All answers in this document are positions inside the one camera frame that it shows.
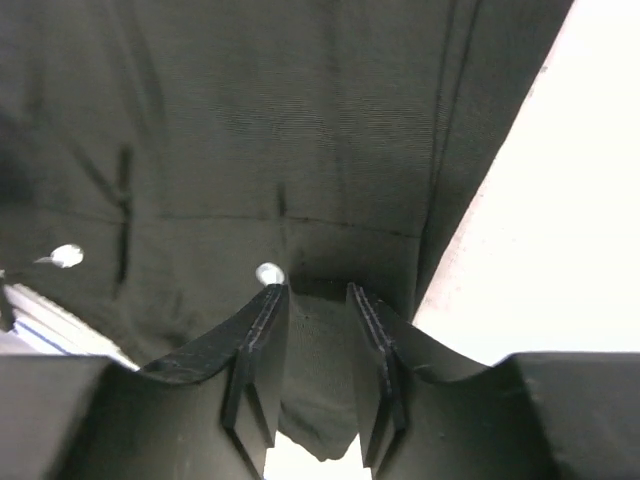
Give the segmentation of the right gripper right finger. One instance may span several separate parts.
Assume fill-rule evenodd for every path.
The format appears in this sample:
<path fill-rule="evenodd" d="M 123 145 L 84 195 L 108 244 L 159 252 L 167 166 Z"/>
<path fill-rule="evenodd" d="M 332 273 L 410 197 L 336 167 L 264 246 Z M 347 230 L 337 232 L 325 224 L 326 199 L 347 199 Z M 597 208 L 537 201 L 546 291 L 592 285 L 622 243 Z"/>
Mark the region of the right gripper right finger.
<path fill-rule="evenodd" d="M 362 460 L 374 475 L 492 475 L 494 370 L 347 288 Z"/>

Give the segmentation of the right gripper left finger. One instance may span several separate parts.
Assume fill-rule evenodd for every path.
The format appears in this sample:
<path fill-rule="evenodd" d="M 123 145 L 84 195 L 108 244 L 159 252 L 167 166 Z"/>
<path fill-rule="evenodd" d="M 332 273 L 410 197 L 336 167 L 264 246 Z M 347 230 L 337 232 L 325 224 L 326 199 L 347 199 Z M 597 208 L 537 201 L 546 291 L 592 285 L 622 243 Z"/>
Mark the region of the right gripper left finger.
<path fill-rule="evenodd" d="M 202 384 L 228 373 L 220 425 L 251 475 L 264 471 L 275 443 L 288 335 L 289 291 L 263 288 L 209 332 L 141 371 L 174 384 Z"/>

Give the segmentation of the black long sleeve shirt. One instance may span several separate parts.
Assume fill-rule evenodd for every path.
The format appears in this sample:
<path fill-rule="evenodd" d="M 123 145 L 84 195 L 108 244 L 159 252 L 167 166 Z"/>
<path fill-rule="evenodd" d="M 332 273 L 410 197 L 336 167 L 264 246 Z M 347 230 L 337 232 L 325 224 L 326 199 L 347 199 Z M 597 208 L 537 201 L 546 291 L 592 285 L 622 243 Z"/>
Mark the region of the black long sleeve shirt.
<path fill-rule="evenodd" d="M 5 1 L 1 265 L 144 364 L 291 288 L 279 429 L 356 434 L 349 283 L 411 318 L 567 1 Z"/>

